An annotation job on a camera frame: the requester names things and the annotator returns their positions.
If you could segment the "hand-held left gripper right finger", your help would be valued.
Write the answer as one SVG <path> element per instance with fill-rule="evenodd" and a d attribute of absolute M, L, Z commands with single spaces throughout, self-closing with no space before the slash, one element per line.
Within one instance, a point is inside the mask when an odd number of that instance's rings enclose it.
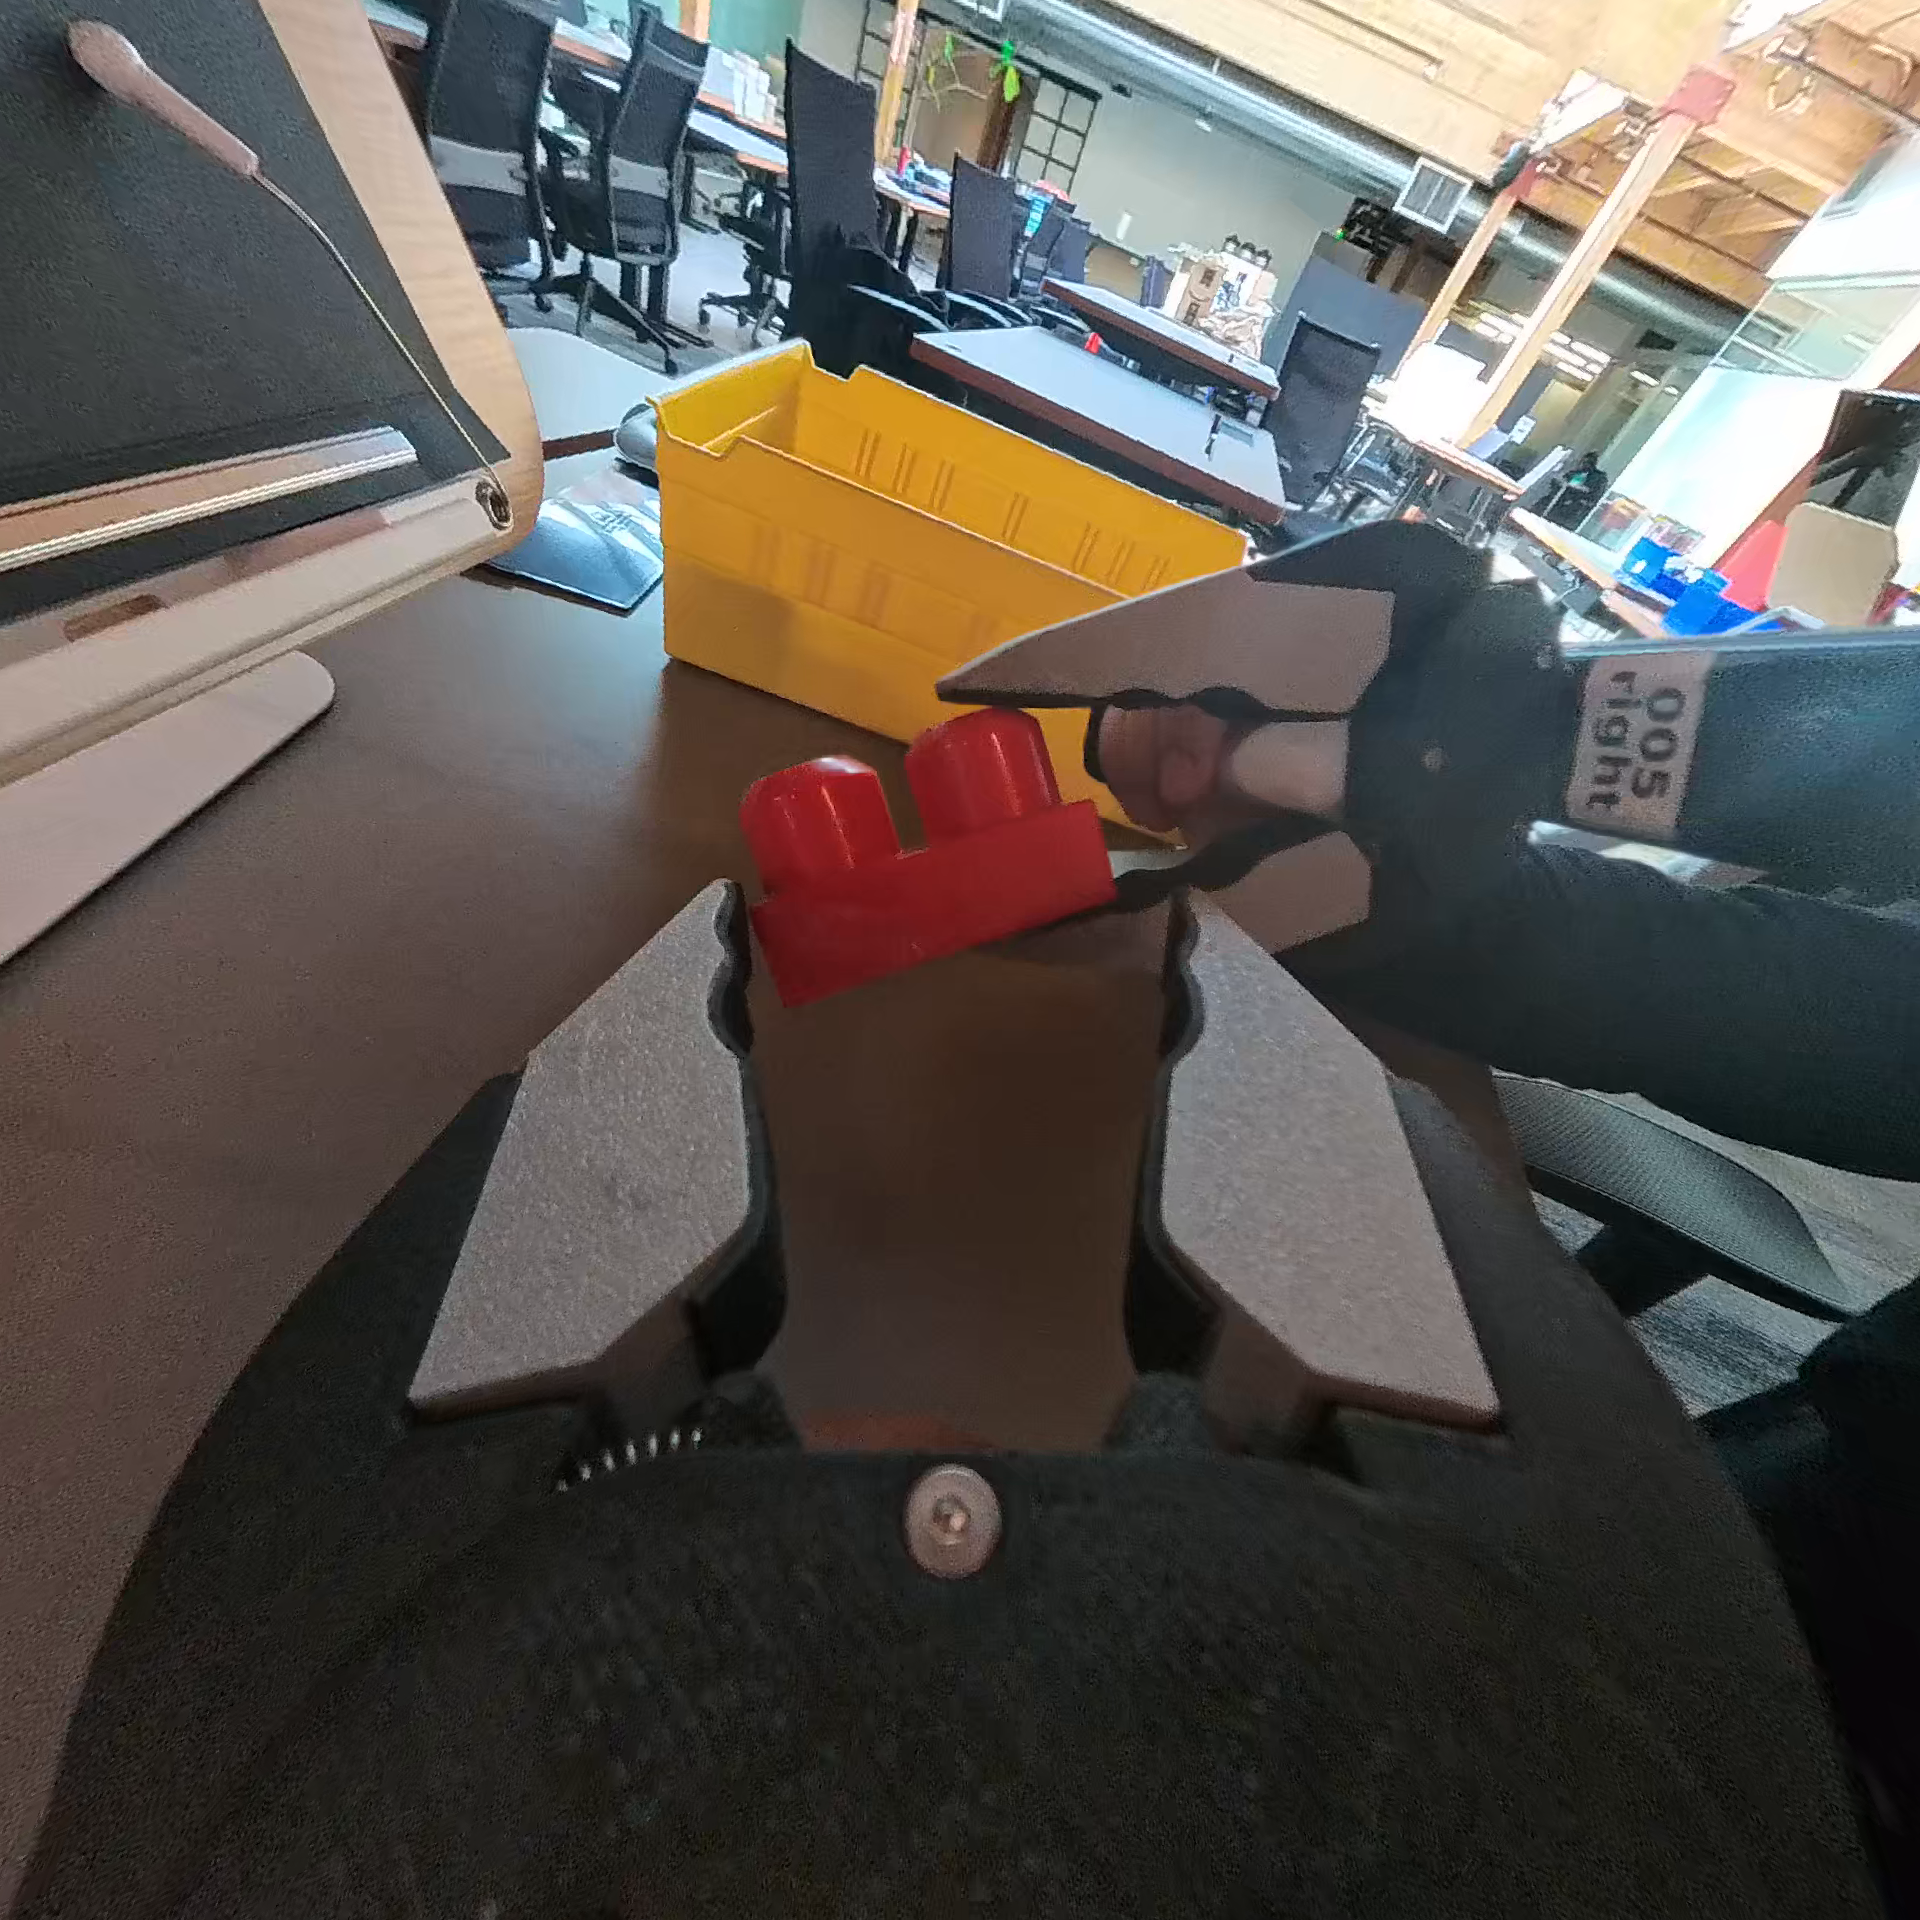
<path fill-rule="evenodd" d="M 1499 1426 L 1395 1084 L 1213 902 L 1179 895 L 1123 1293 L 1144 1375 L 1233 1448 L 1339 1409 Z"/>

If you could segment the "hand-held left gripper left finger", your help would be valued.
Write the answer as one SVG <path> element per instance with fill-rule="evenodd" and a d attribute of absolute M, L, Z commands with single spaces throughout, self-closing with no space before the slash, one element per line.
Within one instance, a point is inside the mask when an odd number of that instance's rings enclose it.
<path fill-rule="evenodd" d="M 411 1381 L 425 1418 L 689 1418 L 787 1303 L 752 929 L 715 879 L 531 1053 Z"/>

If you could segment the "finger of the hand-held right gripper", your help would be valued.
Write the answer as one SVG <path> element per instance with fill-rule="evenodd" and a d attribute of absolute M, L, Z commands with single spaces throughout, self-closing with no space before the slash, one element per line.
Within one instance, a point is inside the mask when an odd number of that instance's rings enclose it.
<path fill-rule="evenodd" d="M 1344 831 L 1245 829 L 1200 850 L 1114 853 L 1114 887 L 1123 912 L 1208 905 L 1269 953 L 1359 928 L 1375 906 L 1375 869 Z"/>
<path fill-rule="evenodd" d="M 937 692 L 947 704 L 1087 713 L 1088 733 L 1109 705 L 1198 705 L 1246 727 L 1233 756 L 1246 801 L 1235 824 L 1283 812 L 1339 823 L 1357 713 L 1387 661 L 1395 609 L 1383 589 L 1237 567 L 1008 639 Z"/>

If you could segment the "red toy building block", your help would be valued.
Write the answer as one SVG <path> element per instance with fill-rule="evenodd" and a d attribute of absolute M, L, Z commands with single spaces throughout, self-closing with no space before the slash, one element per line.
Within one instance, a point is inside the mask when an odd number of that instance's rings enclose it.
<path fill-rule="evenodd" d="M 923 826 L 915 848 L 861 758 L 793 762 L 744 793 L 752 932 L 785 1008 L 1118 902 L 1097 807 L 1063 798 L 1034 714 L 983 708 L 934 727 L 904 774 Z"/>

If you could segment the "person's right forearm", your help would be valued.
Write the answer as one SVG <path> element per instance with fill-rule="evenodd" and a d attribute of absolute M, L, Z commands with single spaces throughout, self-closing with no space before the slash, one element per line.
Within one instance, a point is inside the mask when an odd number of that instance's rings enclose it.
<path fill-rule="evenodd" d="M 1906 918 L 1520 839 L 1466 870 L 1385 865 L 1365 922 L 1286 964 L 1488 1068 L 1643 1096 L 1818 1165 L 1918 1180 Z"/>

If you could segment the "person's right hand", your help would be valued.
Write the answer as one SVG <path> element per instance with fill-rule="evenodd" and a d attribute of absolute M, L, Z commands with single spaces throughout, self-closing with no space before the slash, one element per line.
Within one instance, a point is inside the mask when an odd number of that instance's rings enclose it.
<path fill-rule="evenodd" d="M 1091 724 L 1101 781 L 1141 831 L 1198 844 L 1245 816 L 1233 756 L 1246 727 L 1206 708 L 1105 708 Z"/>

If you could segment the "grey office table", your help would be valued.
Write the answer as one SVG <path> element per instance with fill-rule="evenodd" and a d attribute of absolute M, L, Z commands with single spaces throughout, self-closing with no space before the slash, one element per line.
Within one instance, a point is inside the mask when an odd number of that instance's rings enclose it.
<path fill-rule="evenodd" d="M 1163 482 L 1183 498 L 1277 522 L 1290 514 L 1274 438 L 1043 326 L 917 333 L 912 358 L 1022 421 Z"/>

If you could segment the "black office chair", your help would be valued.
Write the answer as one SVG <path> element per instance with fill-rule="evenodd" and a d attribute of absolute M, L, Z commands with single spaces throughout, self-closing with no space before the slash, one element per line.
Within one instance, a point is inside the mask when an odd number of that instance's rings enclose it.
<path fill-rule="evenodd" d="M 1296 318 L 1281 358 L 1281 391 L 1265 410 L 1291 512 L 1313 508 L 1339 471 L 1379 362 L 1379 342 Z"/>
<path fill-rule="evenodd" d="M 581 63 L 550 70 L 565 127 L 541 133 L 543 204 L 555 261 L 574 271 L 550 297 L 574 301 L 574 332 L 594 314 L 621 322 L 680 370 L 663 318 L 666 276 L 681 250 L 681 162 L 689 118 L 704 81 L 706 47 L 663 23 L 653 5 L 632 8 L 632 53 L 617 78 Z"/>
<path fill-rule="evenodd" d="M 541 312 L 555 280 L 541 144 L 555 30 L 552 5 L 433 5 L 417 76 L 417 126 L 477 270 Z"/>
<path fill-rule="evenodd" d="M 912 348 L 949 325 L 882 247 L 877 114 L 869 84 L 787 42 L 785 337 L 806 342 L 834 377 L 871 367 L 935 393 L 943 380 Z"/>
<path fill-rule="evenodd" d="M 1496 1089 L 1534 1192 L 1597 1223 L 1576 1258 L 1624 1317 L 1703 1279 L 1827 1325 L 1859 1313 L 1799 1209 L 1761 1172 L 1597 1092 L 1510 1072 Z"/>
<path fill-rule="evenodd" d="M 952 328 L 1025 328 L 1039 320 L 1018 300 L 1025 204 L 1018 184 L 963 153 L 952 162 L 949 223 L 935 312 Z"/>

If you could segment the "yellow plastic bin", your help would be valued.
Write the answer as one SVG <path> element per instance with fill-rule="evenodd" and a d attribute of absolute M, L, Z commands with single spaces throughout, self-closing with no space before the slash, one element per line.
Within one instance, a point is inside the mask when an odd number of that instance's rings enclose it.
<path fill-rule="evenodd" d="M 1246 560 L 1217 519 L 802 342 L 653 407 L 666 653 L 898 743 L 991 648 Z"/>

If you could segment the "cardboard box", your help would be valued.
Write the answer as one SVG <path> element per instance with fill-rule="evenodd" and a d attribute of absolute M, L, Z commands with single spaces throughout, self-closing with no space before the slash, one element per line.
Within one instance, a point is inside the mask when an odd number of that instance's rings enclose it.
<path fill-rule="evenodd" d="M 1871 628 L 1897 561 L 1893 525 L 1802 501 L 1783 520 L 1766 609 L 1835 631 Z"/>

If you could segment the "dark printed mouse pad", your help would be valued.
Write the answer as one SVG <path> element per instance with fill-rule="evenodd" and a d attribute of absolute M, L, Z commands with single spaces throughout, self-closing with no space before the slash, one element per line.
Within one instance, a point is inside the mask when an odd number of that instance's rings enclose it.
<path fill-rule="evenodd" d="M 589 462 L 583 476 L 546 486 L 526 540 L 478 569 L 510 584 L 632 615 L 666 583 L 656 471 L 624 455 Z"/>

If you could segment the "wooden book stand white base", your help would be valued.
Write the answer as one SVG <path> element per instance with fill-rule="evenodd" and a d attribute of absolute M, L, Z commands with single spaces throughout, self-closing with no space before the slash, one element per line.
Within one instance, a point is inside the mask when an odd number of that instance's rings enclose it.
<path fill-rule="evenodd" d="M 306 652 L 541 514 L 363 5 L 3 7 L 3 954 L 322 718 Z"/>

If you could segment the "wooden post red bracket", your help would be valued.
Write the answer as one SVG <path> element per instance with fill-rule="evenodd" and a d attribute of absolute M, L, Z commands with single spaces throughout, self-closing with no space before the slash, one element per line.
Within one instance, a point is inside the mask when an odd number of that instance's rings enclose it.
<path fill-rule="evenodd" d="M 1735 88 L 1735 78 L 1718 65 L 1691 65 L 1688 70 L 1665 108 L 1650 118 L 1648 129 L 1639 135 L 1617 183 L 1547 279 L 1542 301 L 1528 312 L 1494 370 L 1478 385 L 1475 408 L 1462 416 L 1453 434 L 1455 444 L 1471 445 L 1498 425 L 1499 413 L 1544 356 L 1550 335 L 1566 325 L 1594 288 L 1597 276 L 1639 220 L 1656 188 L 1679 162 L 1691 135 L 1721 117 Z"/>

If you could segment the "silver ventilation duct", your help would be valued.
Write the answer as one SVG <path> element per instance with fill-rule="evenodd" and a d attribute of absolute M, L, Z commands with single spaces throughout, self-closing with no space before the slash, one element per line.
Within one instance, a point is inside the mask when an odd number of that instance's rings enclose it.
<path fill-rule="evenodd" d="M 1191 109 L 1359 199 L 1390 204 L 1419 168 L 1463 176 L 1467 190 L 1445 228 L 1448 240 L 1466 240 L 1494 205 L 1494 188 L 1463 162 L 1397 141 L 1126 7 L 1013 1 L 1001 21 L 1018 41 L 1085 68 L 1093 87 L 1114 90 L 1126 84 Z M 1622 241 L 1591 280 L 1589 297 L 1680 342 L 1718 348 L 1771 293 L 1771 280 L 1738 258 L 1712 255 L 1711 265 L 1721 280 L 1680 274 Z"/>

